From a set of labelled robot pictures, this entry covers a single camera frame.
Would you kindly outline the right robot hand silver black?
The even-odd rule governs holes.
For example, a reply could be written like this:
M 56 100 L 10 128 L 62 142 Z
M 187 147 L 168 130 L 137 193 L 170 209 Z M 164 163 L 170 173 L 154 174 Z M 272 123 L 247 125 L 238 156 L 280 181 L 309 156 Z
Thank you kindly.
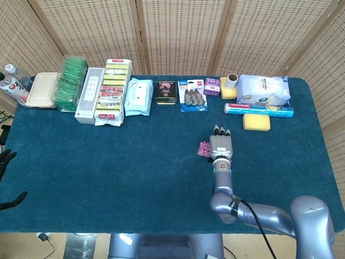
M 213 162 L 219 158 L 228 159 L 229 161 L 232 159 L 233 148 L 229 129 L 215 125 L 213 135 L 210 135 L 209 143 L 210 157 L 208 158 L 208 162 Z

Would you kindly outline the left robot hand black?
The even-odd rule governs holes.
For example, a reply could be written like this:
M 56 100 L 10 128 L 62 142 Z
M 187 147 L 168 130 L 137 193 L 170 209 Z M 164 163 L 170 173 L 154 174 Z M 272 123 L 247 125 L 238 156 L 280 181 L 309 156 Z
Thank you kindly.
M 1 180 L 5 174 L 6 168 L 9 162 L 17 155 L 16 152 L 12 152 L 11 149 L 7 149 L 1 153 Z M 24 201 L 28 192 L 22 192 L 16 199 L 9 202 L 1 203 L 1 211 L 16 207 Z

